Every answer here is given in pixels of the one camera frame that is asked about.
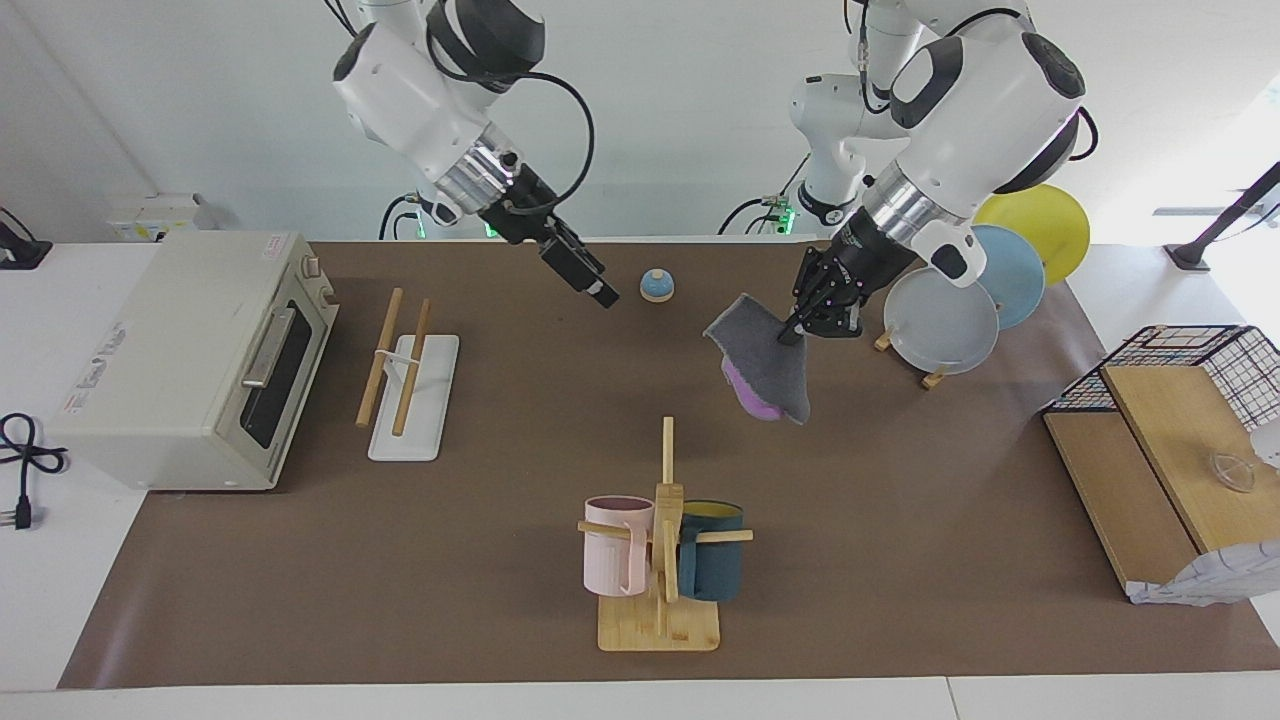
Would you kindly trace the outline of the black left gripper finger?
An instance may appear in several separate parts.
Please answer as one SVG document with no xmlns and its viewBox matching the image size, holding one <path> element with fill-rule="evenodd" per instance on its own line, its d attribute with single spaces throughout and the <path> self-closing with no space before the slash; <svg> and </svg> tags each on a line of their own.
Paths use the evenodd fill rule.
<svg viewBox="0 0 1280 720">
<path fill-rule="evenodd" d="M 783 322 L 782 329 L 778 332 L 776 340 L 781 345 L 794 346 L 800 342 L 800 340 L 806 333 L 808 318 L 813 313 L 813 300 L 815 297 L 815 290 L 813 287 L 801 287 L 796 284 L 792 291 L 794 302 L 790 314 Z"/>
<path fill-rule="evenodd" d="M 847 302 L 826 300 L 815 309 L 815 334 L 823 338 L 856 338 L 863 333 L 860 318 L 863 301 L 852 299 Z"/>
</svg>

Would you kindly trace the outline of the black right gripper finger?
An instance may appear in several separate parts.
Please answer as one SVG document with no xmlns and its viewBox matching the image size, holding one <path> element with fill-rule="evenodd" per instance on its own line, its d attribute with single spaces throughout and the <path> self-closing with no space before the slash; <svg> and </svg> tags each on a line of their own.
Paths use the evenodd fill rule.
<svg viewBox="0 0 1280 720">
<path fill-rule="evenodd" d="M 553 223 L 553 269 L 576 292 L 598 304 L 616 304 L 620 293 L 605 281 L 605 266 L 563 222 Z"/>
<path fill-rule="evenodd" d="M 605 265 L 576 238 L 538 242 L 539 258 L 573 291 L 586 293 L 602 307 L 613 306 L 613 287 L 605 281 Z"/>
</svg>

